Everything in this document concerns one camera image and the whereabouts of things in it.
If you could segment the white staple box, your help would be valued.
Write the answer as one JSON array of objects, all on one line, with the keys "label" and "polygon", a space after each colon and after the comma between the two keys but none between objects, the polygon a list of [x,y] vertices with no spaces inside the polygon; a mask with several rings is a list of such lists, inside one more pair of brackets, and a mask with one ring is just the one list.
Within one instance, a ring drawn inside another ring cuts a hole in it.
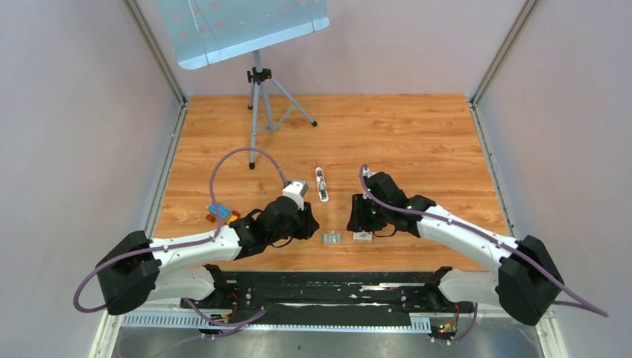
[{"label": "white staple box", "polygon": [[353,233],[354,241],[362,241],[362,242],[372,242],[373,234],[371,232],[354,232]]}]

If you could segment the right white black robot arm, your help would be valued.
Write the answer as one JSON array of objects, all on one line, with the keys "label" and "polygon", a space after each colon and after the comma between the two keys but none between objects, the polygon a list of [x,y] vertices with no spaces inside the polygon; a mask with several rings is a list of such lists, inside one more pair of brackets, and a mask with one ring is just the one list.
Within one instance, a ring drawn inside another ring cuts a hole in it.
[{"label": "right white black robot arm", "polygon": [[442,266],[424,283],[420,306],[444,311],[461,303],[501,307],[511,318],[534,326],[560,294],[563,279],[544,243],[486,230],[422,195],[408,197],[385,172],[359,172],[363,188],[352,196],[347,229],[373,233],[391,225],[445,245],[484,267],[481,272]]}]

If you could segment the grey staple strips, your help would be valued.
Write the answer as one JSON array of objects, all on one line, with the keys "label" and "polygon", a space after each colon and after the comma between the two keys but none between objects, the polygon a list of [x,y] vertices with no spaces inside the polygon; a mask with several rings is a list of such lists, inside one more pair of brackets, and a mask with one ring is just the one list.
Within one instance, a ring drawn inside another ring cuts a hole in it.
[{"label": "grey staple strips", "polygon": [[342,236],[340,233],[324,233],[321,238],[323,244],[339,244],[342,243]]}]

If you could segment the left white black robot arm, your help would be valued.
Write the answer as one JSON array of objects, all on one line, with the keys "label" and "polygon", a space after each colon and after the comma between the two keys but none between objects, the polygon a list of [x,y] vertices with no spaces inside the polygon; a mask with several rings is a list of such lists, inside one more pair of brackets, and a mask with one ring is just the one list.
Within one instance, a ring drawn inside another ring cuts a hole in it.
[{"label": "left white black robot arm", "polygon": [[144,231],[133,231],[97,264],[105,308],[121,315],[170,298],[222,307],[229,290],[218,270],[206,264],[252,257],[282,239],[309,239],[319,227],[309,202],[298,205],[280,196],[219,230],[174,239],[149,239]]}]

